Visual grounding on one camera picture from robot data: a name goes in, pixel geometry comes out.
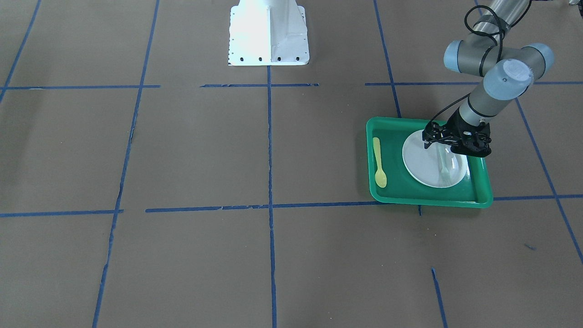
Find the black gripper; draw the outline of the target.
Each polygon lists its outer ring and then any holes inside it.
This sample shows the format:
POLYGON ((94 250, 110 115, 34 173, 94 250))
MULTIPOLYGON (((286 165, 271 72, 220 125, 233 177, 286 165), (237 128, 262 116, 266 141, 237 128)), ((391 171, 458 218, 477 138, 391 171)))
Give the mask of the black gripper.
MULTIPOLYGON (((462 118, 458 109, 446 122, 446 131, 452 139, 450 144, 452 152, 478 158, 485 158, 491 154, 489 123, 471 125, 462 118)), ((423 145, 424 149, 429 149, 430 142, 424 141, 423 145)))

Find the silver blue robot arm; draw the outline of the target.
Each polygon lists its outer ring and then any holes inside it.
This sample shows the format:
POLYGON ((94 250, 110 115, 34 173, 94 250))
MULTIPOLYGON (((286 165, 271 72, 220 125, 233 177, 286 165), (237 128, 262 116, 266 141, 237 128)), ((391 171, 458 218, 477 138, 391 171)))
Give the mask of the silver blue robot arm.
POLYGON ((510 30, 522 21, 530 0, 495 0, 470 25, 469 35, 447 46, 444 66, 451 71, 482 77, 468 95, 455 101, 458 108, 445 124, 431 119, 421 139, 425 149, 444 144, 455 154, 484 158, 491 154, 490 123, 508 104, 523 95, 555 63, 546 44, 532 43, 519 49, 504 45, 510 30))

